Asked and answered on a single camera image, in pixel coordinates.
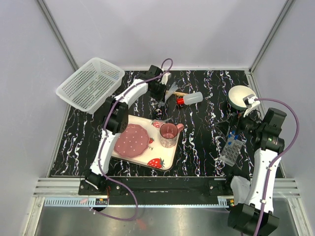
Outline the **white bowl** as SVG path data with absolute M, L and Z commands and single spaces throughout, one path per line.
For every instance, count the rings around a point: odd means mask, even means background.
M 243 99 L 249 95 L 256 95 L 255 92 L 247 86 L 233 86 L 228 92 L 228 103 L 232 108 L 243 111 L 247 106 Z

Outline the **wooden bristle brush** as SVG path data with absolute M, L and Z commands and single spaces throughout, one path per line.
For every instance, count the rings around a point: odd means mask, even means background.
M 179 97 L 183 97 L 185 95 L 187 95 L 187 93 L 183 93 L 183 92 L 178 92 L 178 91 L 166 91 L 166 94 L 170 94 L 170 95 L 175 95 L 175 96 L 179 96 Z

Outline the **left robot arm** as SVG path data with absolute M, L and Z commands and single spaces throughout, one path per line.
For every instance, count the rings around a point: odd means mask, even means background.
M 129 107 L 142 95 L 149 92 L 156 100 L 165 100 L 169 70 L 151 65 L 146 73 L 140 73 L 132 84 L 116 97 L 105 100 L 101 139 L 93 163 L 84 173 L 84 181 L 93 193 L 100 195 L 106 190 L 106 174 L 116 141 L 128 125 Z

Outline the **clear plastic funnel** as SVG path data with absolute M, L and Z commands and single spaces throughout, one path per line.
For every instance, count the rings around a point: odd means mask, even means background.
M 168 123 L 170 120 L 171 120 L 171 118 L 168 118 L 168 119 L 165 119 L 165 120 L 157 120 L 157 119 L 155 119 L 155 120 L 152 121 L 151 125 L 153 127 L 155 127 L 155 128 L 160 129 L 162 125 Z

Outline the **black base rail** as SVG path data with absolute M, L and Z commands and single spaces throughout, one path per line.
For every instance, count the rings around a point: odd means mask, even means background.
M 116 177 L 114 183 L 102 180 L 97 190 L 84 180 L 80 181 L 78 194 L 101 197 L 109 195 L 111 205 L 133 205 L 130 192 L 136 196 L 139 205 L 214 205 L 219 198 L 233 197 L 225 179 L 214 177 Z

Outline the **white perforated plastic basket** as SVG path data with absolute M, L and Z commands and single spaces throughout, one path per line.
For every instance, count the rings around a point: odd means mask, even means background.
M 124 75 L 120 67 L 95 57 L 68 77 L 56 89 L 56 95 L 92 115 L 121 86 Z

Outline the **white strawberry tray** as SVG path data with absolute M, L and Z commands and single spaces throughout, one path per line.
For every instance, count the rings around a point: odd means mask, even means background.
M 129 115 L 128 124 L 138 124 L 147 130 L 150 137 L 149 146 L 141 156 L 135 158 L 122 158 L 119 157 L 114 151 L 112 153 L 112 156 L 117 159 L 125 160 L 134 164 L 139 164 L 157 170 L 169 170 L 173 165 L 180 134 L 177 137 L 177 143 L 174 147 L 165 148 L 160 143 L 160 129 L 153 127 L 151 125 L 152 121 L 153 120 L 147 118 L 140 118 Z

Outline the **bundle of clear pipettes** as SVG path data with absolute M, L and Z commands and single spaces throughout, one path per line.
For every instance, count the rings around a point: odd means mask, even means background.
M 158 107 L 162 107 L 165 105 L 166 101 L 168 100 L 168 98 L 173 95 L 177 90 L 178 90 L 178 85 L 174 82 L 171 87 L 169 88 L 169 90 L 166 91 L 165 93 L 165 97 L 164 97 L 164 101 L 159 102 Z

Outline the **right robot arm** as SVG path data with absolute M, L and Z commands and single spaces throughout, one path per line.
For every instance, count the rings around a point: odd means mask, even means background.
M 279 135 L 285 118 L 285 112 L 270 108 L 263 119 L 232 113 L 228 120 L 221 122 L 227 130 L 219 160 L 226 165 L 235 165 L 244 145 L 238 138 L 239 133 L 245 132 L 253 138 L 253 176 L 232 171 L 223 183 L 224 191 L 234 195 L 228 226 L 241 235 L 268 236 L 279 225 L 279 218 L 274 216 L 273 189 L 280 162 L 278 155 L 284 150 L 284 139 Z

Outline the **white squeeze bottle red cap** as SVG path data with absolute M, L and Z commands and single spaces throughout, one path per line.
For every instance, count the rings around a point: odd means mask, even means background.
M 178 105 L 191 105 L 195 103 L 199 103 L 203 100 L 203 95 L 201 92 L 195 92 L 191 94 L 184 95 L 181 98 L 178 98 L 176 103 Z

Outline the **pink ceramic mug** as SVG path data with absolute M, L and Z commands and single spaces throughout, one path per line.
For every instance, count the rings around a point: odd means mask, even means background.
M 184 129 L 183 124 L 172 124 L 165 123 L 161 126 L 160 132 L 160 143 L 164 148 L 172 148 L 177 143 L 177 137 L 180 132 Z

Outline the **clear test tube rack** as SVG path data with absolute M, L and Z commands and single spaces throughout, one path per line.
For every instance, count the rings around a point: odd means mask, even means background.
M 242 141 L 235 140 L 234 138 L 231 140 L 227 139 L 227 142 L 219 156 L 219 160 L 224 162 L 228 166 L 233 167 L 236 163 L 238 156 L 240 155 L 243 144 L 244 143 Z

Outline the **pink polka dot plate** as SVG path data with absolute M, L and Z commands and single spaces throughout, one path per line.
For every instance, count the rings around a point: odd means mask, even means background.
M 122 158 L 141 156 L 149 146 L 149 134 L 138 124 L 129 124 L 119 136 L 114 146 L 114 152 Z

